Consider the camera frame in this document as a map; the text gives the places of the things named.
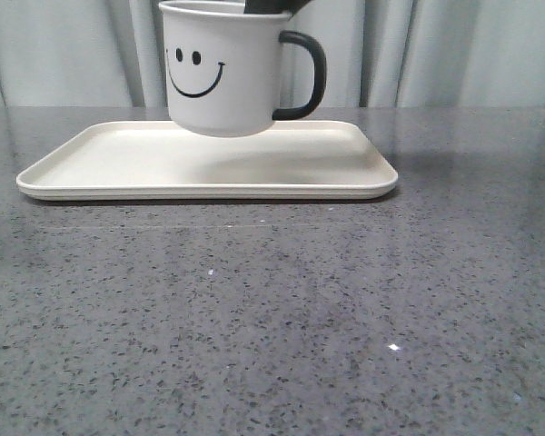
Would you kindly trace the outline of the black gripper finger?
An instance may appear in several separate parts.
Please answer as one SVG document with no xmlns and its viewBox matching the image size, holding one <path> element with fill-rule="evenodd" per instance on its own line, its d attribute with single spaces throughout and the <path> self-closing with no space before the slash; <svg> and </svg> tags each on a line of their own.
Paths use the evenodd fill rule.
<svg viewBox="0 0 545 436">
<path fill-rule="evenodd" d="M 244 13 L 250 15 L 273 15 L 288 12 L 297 14 L 311 0 L 246 0 Z"/>
</svg>

